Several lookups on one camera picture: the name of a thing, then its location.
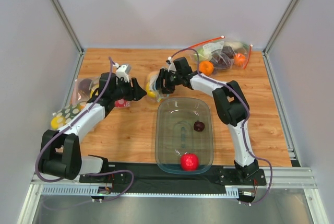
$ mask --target transparent bag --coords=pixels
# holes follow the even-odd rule
[[[214,70],[245,69],[252,51],[252,45],[226,39],[224,36],[190,46],[199,54],[199,61],[209,61]],[[197,63],[197,55],[188,51],[191,59]]]

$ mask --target cable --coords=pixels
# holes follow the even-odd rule
[[[92,105],[87,109],[87,110],[84,110],[76,119],[74,119],[70,125],[66,128],[64,128],[62,131],[60,131],[59,133],[57,133],[55,136],[53,136],[49,141],[48,143],[46,143],[46,145],[41,149],[40,153],[38,154],[37,156],[37,159],[36,159],[36,163],[35,163],[35,173],[37,175],[37,177],[41,180],[41,181],[44,181],[44,182],[58,182],[58,181],[61,181],[62,178],[58,178],[58,179],[54,179],[54,180],[49,180],[49,179],[46,179],[42,176],[42,174],[40,173],[39,169],[38,169],[38,164],[41,160],[41,157],[43,155],[43,153],[46,151],[46,149],[52,144],[52,142],[54,142],[59,136],[61,136],[64,132],[66,132],[67,130],[71,129],[74,124],[76,124],[86,113],[88,113],[92,108],[93,106],[99,101],[99,99],[102,97],[102,95],[104,94],[108,84],[109,84],[109,81],[110,81],[110,78],[111,78],[111,74],[113,72],[113,65],[115,64],[111,57],[109,57],[109,61],[110,61],[110,70],[109,70],[109,75],[108,75],[108,79],[106,81],[106,84],[105,86],[103,87],[102,89],[102,92],[101,94],[98,95],[98,97],[94,100],[94,102],[92,103]]]
[[[194,51],[194,52],[196,53],[196,55],[197,55],[197,74],[198,74],[201,78],[203,78],[203,79],[205,79],[205,80],[207,80],[207,81],[210,81],[210,82],[212,82],[212,83],[215,83],[215,84],[220,85],[220,86],[223,86],[223,87],[226,87],[230,92],[232,92],[232,93],[238,98],[238,100],[241,102],[241,104],[243,105],[243,107],[244,107],[245,110],[246,110],[247,117],[246,117],[246,119],[243,121],[243,123],[241,124],[242,136],[243,136],[243,139],[244,139],[244,144],[245,144],[246,150],[247,150],[247,152],[250,154],[250,156],[252,156],[254,159],[265,161],[265,162],[269,165],[269,168],[270,168],[270,180],[269,180],[268,188],[267,188],[265,194],[264,194],[259,200],[253,202],[252,204],[260,203],[260,202],[263,201],[263,199],[268,195],[268,193],[269,193],[269,191],[270,191],[270,188],[271,188],[271,185],[272,185],[273,170],[272,170],[272,165],[271,165],[271,163],[270,163],[269,160],[267,160],[267,159],[265,159],[265,158],[260,158],[260,157],[255,156],[255,155],[250,151],[250,149],[249,149],[249,147],[248,147],[247,140],[246,140],[246,132],[245,132],[245,124],[246,124],[246,122],[248,121],[249,116],[250,116],[248,106],[247,106],[246,103],[243,101],[243,99],[241,99],[241,97],[237,94],[237,92],[234,91],[231,87],[229,87],[228,85],[226,85],[226,84],[223,83],[223,82],[219,82],[218,80],[209,78],[209,77],[203,75],[202,73],[200,73],[200,71],[199,71],[199,62],[200,62],[200,61],[199,61],[199,54],[198,54],[198,52],[197,52],[195,49],[193,49],[193,48],[184,48],[184,49],[181,49],[181,50],[177,51],[176,53],[174,53],[174,54],[171,56],[171,59],[172,59],[175,55],[177,55],[178,53],[184,52],[184,51],[186,51],[186,50]]]
[[[116,174],[116,173],[129,173],[129,174],[131,174],[130,184],[127,186],[126,189],[124,189],[122,192],[120,192],[116,196],[113,196],[113,197],[112,196],[108,196],[107,199],[103,199],[101,202],[110,202],[110,201],[113,201],[114,199],[117,199],[121,195],[123,195],[124,193],[126,193],[129,190],[129,188],[132,186],[133,182],[134,182],[134,178],[135,178],[134,173],[132,171],[130,171],[130,170],[123,169],[123,170],[117,170],[117,171],[106,172],[106,173],[88,173],[88,174],[86,174],[88,176],[104,176],[104,175],[109,175],[109,174],[111,175],[111,174]],[[49,210],[49,211],[68,210],[68,209],[71,209],[71,208],[74,208],[74,207],[78,207],[78,206],[84,205],[86,203],[91,203],[92,202],[92,200],[89,200],[89,201],[85,201],[85,202],[80,202],[80,203],[74,204],[74,205],[69,206],[69,207],[52,208],[52,207],[46,206],[45,203],[44,203],[45,201],[42,202],[42,206],[44,208],[46,208],[47,210]]]

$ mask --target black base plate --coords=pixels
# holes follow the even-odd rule
[[[247,177],[246,179],[240,176],[240,173],[237,169],[231,168],[219,168],[219,181],[222,185],[253,185],[254,180],[259,186],[264,186],[267,184],[265,172],[263,169],[259,169],[257,172]]]
[[[158,193],[158,194],[223,194],[225,185],[254,186],[256,179],[258,185],[266,185],[263,170],[259,170],[247,180],[238,177],[236,169],[212,166],[207,172],[199,175],[180,175],[162,171],[157,164],[151,163],[122,163],[109,162],[107,171],[128,169],[133,171],[135,180],[129,193]],[[131,181],[128,173],[110,176],[80,176],[81,183],[111,183],[114,192],[121,192]]]

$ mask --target metal floor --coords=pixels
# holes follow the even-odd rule
[[[259,189],[260,196],[264,189]],[[89,199],[87,196],[42,196],[48,207],[61,208]],[[88,203],[61,211],[38,206],[35,224],[203,224],[203,223],[313,223],[304,191],[273,189],[251,207],[223,198],[121,197],[113,202]]]

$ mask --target transparent plastic bowl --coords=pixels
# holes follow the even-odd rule
[[[204,123],[202,132],[194,130],[196,121]],[[185,153],[197,155],[197,170],[181,168],[181,156]],[[211,167],[213,134],[210,109],[205,102],[194,98],[171,98],[159,105],[156,162],[163,171],[176,174],[200,174]]]

